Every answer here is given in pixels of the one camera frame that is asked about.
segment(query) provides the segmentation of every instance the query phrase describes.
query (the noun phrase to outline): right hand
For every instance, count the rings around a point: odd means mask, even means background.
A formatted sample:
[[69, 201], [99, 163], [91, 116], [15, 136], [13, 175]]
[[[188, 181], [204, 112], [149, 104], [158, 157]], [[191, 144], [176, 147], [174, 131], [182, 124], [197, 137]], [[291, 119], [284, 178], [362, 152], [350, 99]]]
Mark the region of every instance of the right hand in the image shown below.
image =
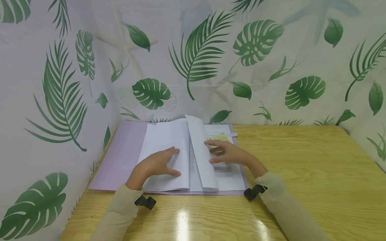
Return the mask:
[[204, 143], [210, 146], [216, 146], [215, 148], [210, 149], [210, 152], [212, 153], [217, 152], [217, 157], [213, 157], [209, 160], [212, 164], [220, 162], [241, 164], [248, 167], [255, 178], [261, 177], [268, 172], [254, 155], [230, 142], [208, 140]]

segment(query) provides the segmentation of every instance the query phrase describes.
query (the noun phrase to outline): black clip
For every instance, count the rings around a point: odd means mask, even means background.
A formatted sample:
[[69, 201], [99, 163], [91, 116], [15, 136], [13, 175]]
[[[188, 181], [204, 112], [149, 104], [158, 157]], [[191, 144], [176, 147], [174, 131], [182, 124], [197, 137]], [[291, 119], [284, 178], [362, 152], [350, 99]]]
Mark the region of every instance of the black clip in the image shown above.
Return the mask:
[[146, 199], [146, 197], [144, 197], [143, 195], [140, 196], [135, 202], [134, 204], [137, 205], [137, 206], [145, 206], [147, 209], [149, 210], [152, 210], [154, 205], [157, 203], [156, 200], [154, 200], [154, 198], [152, 197], [148, 197]]
[[248, 188], [247, 190], [245, 190], [244, 196], [249, 201], [252, 201], [259, 193], [264, 193], [267, 189], [268, 188], [266, 186], [256, 184], [252, 189]]

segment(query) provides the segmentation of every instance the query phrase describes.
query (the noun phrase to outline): hand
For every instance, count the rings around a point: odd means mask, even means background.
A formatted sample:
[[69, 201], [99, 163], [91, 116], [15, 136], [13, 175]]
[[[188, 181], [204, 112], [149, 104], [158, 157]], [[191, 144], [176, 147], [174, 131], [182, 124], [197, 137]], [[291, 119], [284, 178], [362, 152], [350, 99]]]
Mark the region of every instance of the hand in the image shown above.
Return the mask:
[[146, 179], [150, 176], [162, 174], [168, 174], [175, 177], [181, 176], [181, 172], [171, 169], [166, 165], [169, 159], [178, 152], [179, 149], [171, 147], [146, 157], [134, 167], [126, 182], [126, 186], [132, 190], [141, 190]]
[[244, 151], [230, 142], [209, 140], [204, 142], [207, 145], [216, 146], [210, 152], [217, 152], [214, 158], [209, 160], [210, 163], [229, 162], [244, 165], [249, 168], [252, 175], [257, 178], [267, 173], [267, 169], [254, 155]]

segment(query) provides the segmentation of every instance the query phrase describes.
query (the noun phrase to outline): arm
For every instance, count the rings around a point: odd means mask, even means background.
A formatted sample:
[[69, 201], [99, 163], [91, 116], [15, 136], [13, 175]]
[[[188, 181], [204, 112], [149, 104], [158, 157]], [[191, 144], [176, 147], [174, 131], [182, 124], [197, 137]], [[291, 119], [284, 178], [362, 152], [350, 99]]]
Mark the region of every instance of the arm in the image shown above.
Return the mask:
[[171, 156], [178, 152], [179, 149], [171, 147], [138, 163], [126, 184], [116, 191], [89, 241], [122, 241], [127, 228], [137, 216], [138, 207], [134, 202], [143, 194], [142, 186], [146, 179], [152, 175], [181, 175], [179, 171], [166, 166]]
[[328, 240], [308, 211], [287, 191], [284, 182], [268, 172], [256, 157], [230, 142], [210, 140], [205, 144], [217, 146], [210, 150], [217, 152], [217, 157], [210, 159], [210, 163], [231, 162], [244, 165], [256, 178], [256, 184], [268, 188], [260, 197], [289, 241]]

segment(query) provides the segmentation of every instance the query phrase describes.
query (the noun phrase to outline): left hand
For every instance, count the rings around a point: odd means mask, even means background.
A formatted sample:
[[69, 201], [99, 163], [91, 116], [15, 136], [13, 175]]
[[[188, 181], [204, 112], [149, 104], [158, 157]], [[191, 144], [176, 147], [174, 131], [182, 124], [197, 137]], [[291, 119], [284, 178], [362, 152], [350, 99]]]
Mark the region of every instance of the left hand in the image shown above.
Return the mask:
[[175, 177], [181, 176], [181, 172], [171, 169], [166, 165], [169, 159], [178, 152], [178, 148], [171, 147], [146, 157], [134, 167], [126, 182], [126, 186], [132, 190], [141, 190], [146, 179], [150, 176], [163, 174]]

